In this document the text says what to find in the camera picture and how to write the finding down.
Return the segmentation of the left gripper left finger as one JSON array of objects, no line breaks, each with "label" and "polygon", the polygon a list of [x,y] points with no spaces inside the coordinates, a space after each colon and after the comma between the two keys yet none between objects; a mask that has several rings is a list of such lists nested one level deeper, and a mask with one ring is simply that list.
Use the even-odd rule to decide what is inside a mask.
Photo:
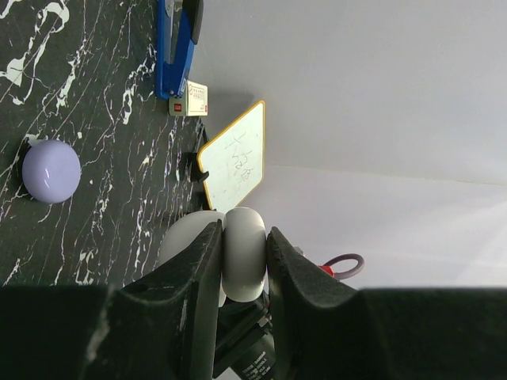
[{"label": "left gripper left finger", "polygon": [[222,226],[124,288],[1,289],[4,379],[209,379]]}]

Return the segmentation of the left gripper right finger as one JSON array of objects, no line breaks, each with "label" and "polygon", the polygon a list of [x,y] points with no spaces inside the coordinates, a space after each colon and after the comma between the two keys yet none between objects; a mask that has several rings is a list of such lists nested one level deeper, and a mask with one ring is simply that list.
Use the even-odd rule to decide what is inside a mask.
[{"label": "left gripper right finger", "polygon": [[267,238],[276,379],[503,379],[503,288],[355,290]]}]

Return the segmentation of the purple earbud charging case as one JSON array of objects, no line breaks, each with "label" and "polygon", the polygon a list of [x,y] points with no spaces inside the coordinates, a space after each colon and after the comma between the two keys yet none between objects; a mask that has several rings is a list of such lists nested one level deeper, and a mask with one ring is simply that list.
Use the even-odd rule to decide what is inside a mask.
[{"label": "purple earbud charging case", "polygon": [[29,194],[43,203],[70,199],[81,179],[81,164],[73,147],[47,139],[32,146],[22,163],[22,180]]}]

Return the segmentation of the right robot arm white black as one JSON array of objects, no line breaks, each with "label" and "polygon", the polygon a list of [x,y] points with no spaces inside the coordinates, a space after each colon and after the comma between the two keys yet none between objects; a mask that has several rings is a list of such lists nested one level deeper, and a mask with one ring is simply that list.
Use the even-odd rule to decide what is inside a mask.
[{"label": "right robot arm white black", "polygon": [[228,298],[218,313],[213,378],[231,369],[240,379],[269,380],[275,366],[268,295],[245,303]]}]

